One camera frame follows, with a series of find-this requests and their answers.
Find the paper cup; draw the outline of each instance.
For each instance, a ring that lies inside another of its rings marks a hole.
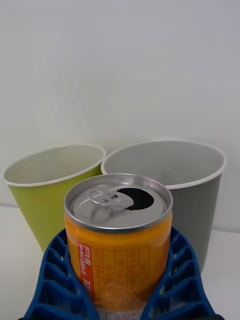
[[[68,145],[27,156],[2,174],[44,251],[64,226],[64,196],[76,183],[101,174],[106,155],[97,145]]]
[[[224,153],[192,141],[151,141],[120,148],[101,164],[103,174],[152,178],[173,196],[172,225],[190,241],[203,269],[213,224]]]

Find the aluminum can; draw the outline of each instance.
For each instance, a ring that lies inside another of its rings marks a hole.
[[[165,271],[173,198],[133,174],[84,180],[65,196],[72,267],[101,320],[138,320]]]

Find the orange can label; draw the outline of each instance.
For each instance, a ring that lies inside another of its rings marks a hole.
[[[172,213],[125,234],[84,229],[65,217],[71,263],[102,319],[138,319],[168,259]]]

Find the white wall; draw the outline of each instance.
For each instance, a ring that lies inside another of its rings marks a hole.
[[[240,2],[0,2],[0,169],[46,147],[222,148],[214,224],[240,231]],[[0,203],[14,205],[0,185]]]

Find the gray cup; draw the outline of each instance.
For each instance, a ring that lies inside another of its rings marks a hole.
[[[103,174],[135,174],[159,181],[173,196],[172,224],[191,243],[203,270],[213,224],[224,153],[192,141],[151,141],[110,153]]]

